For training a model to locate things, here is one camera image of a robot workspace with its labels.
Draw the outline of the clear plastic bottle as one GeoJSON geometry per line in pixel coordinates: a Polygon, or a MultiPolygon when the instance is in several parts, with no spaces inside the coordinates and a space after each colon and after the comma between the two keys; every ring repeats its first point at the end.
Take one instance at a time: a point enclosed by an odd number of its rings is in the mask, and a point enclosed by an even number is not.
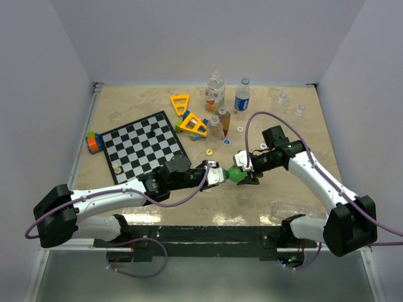
{"type": "Polygon", "coordinates": [[[277,99],[273,101],[273,112],[275,115],[281,116],[287,113],[288,109],[288,94],[281,92],[277,99]]]}
{"type": "Polygon", "coordinates": [[[306,105],[300,104],[298,105],[292,112],[290,116],[290,121],[294,127],[300,126],[304,124],[305,116],[306,116],[306,105]]]}

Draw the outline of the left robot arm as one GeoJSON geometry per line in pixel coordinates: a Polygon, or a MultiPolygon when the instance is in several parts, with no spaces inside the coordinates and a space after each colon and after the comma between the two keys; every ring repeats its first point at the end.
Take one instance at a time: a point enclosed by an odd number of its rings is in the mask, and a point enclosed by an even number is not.
{"type": "Polygon", "coordinates": [[[121,215],[103,213],[128,207],[154,204],[163,208],[171,191],[194,188],[192,196],[226,181],[219,163],[204,160],[195,168],[189,158],[175,155],[160,167],[123,184],[71,191],[57,185],[34,207],[37,238],[41,247],[57,247],[73,238],[93,238],[123,247],[130,241],[130,230],[121,215]]]}

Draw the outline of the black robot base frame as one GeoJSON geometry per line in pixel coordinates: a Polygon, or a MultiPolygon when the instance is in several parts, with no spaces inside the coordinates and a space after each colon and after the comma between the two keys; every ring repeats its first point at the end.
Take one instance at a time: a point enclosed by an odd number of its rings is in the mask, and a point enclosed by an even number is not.
{"type": "Polygon", "coordinates": [[[311,240],[284,241],[279,226],[157,226],[130,225],[131,234],[118,242],[141,239],[139,242],[121,246],[128,252],[108,251],[107,256],[115,262],[150,262],[163,257],[164,251],[155,239],[163,244],[169,257],[221,257],[258,258],[276,261],[285,257],[278,249],[315,248],[311,240]]]}

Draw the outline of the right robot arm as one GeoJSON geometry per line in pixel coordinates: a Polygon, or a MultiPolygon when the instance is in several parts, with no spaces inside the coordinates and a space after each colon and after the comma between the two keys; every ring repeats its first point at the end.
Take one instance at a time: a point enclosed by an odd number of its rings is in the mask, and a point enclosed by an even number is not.
{"type": "Polygon", "coordinates": [[[324,243],[341,257],[377,241],[375,202],[345,188],[315,159],[300,140],[291,142],[280,126],[262,132],[268,150],[254,155],[242,150],[234,164],[247,174],[241,184],[258,184],[266,171],[283,167],[298,177],[326,210],[325,219],[297,214],[281,223],[280,240],[295,247],[302,240],[324,243]]]}

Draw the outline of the green soda bottle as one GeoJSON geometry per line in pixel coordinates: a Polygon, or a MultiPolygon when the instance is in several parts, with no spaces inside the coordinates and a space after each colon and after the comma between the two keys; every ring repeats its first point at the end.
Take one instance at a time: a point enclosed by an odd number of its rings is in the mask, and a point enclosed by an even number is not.
{"type": "Polygon", "coordinates": [[[229,174],[230,174],[230,177],[228,180],[230,180],[236,184],[247,176],[247,172],[243,172],[239,167],[236,167],[234,165],[232,167],[230,167],[229,169],[227,169],[227,171],[229,171],[229,174]]]}

